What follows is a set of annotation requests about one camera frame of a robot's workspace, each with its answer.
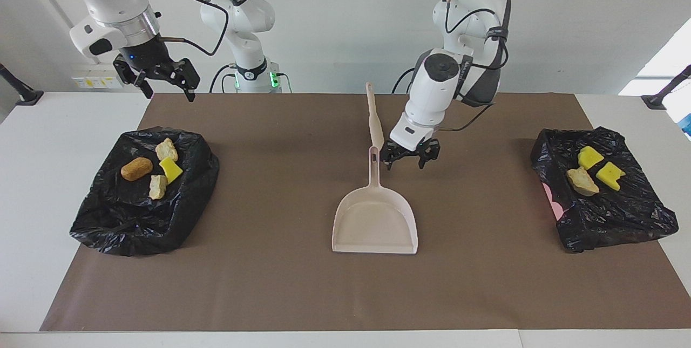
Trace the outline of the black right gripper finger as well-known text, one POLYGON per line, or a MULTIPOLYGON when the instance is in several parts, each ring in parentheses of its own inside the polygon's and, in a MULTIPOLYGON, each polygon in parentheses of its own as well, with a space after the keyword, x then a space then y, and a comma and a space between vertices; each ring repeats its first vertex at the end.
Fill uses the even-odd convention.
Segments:
POLYGON ((151 99, 153 97, 153 89, 146 81, 146 72, 141 71, 136 73, 136 71, 131 68, 131 66, 126 62, 122 54, 117 55, 113 60, 113 67, 118 77, 126 85, 133 85, 145 95, 146 99, 151 99))
POLYGON ((161 76, 169 84, 180 88, 188 102, 194 102, 200 77, 190 60, 183 58, 178 62, 170 60, 161 63, 161 76))

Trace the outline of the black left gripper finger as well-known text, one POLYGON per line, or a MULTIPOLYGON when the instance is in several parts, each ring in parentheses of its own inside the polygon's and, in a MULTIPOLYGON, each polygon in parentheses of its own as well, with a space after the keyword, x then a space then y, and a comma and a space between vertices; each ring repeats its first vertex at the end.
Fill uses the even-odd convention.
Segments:
POLYGON ((441 146, 438 140, 427 140, 418 144, 417 155, 419 157, 419 169, 424 169, 427 162, 437 160, 440 151, 441 146))
POLYGON ((396 143, 385 143, 381 149, 381 162, 391 170, 393 163, 407 155, 407 149, 396 143))

